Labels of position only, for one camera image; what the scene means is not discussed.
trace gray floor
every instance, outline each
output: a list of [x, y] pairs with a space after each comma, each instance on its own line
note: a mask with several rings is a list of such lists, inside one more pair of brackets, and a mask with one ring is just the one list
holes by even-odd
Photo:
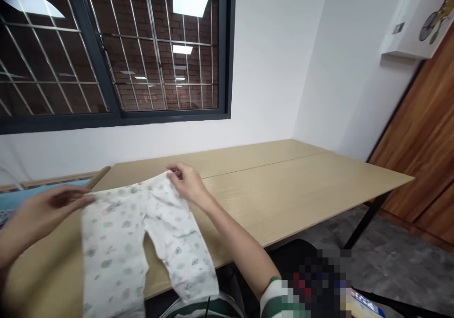
[[[336, 253], [365, 211], [354, 208], [298, 237]], [[354, 287], [454, 316], [454, 256], [378, 215], [352, 249], [346, 272]]]

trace wooden door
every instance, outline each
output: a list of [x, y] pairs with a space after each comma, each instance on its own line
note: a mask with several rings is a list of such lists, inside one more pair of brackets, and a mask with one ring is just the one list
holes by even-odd
[[384, 205], [407, 222], [415, 222], [454, 180], [454, 26], [417, 76], [370, 163], [415, 177]]
[[416, 220], [416, 225], [454, 244], [454, 183]]

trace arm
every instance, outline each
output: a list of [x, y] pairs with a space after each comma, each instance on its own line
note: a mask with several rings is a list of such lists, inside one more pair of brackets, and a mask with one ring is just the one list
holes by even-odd
[[216, 201], [203, 185], [192, 167], [175, 163], [168, 167], [168, 176], [179, 194], [199, 206], [213, 222], [233, 260], [258, 300], [267, 289], [270, 279], [280, 278], [276, 266], [255, 240]]
[[72, 212], [95, 200], [88, 189], [62, 185], [27, 198], [11, 221], [0, 230], [0, 296], [15, 260], [49, 235]]

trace green striped shirt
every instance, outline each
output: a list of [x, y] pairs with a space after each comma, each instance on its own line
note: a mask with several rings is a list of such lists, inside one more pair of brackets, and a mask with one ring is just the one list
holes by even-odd
[[[304, 305], [293, 302], [293, 295], [283, 286], [282, 280], [273, 277], [265, 293], [260, 298], [261, 318], [280, 318], [283, 311], [298, 311], [293, 317], [304, 318]], [[160, 318], [244, 318], [236, 302], [227, 294], [210, 297], [207, 311], [207, 298], [184, 304], [181, 299], [174, 302]]]

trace white cabinet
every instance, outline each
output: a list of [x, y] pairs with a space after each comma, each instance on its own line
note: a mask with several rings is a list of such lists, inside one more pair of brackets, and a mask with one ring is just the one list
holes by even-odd
[[454, 0], [401, 0], [383, 52], [429, 59], [454, 18]]

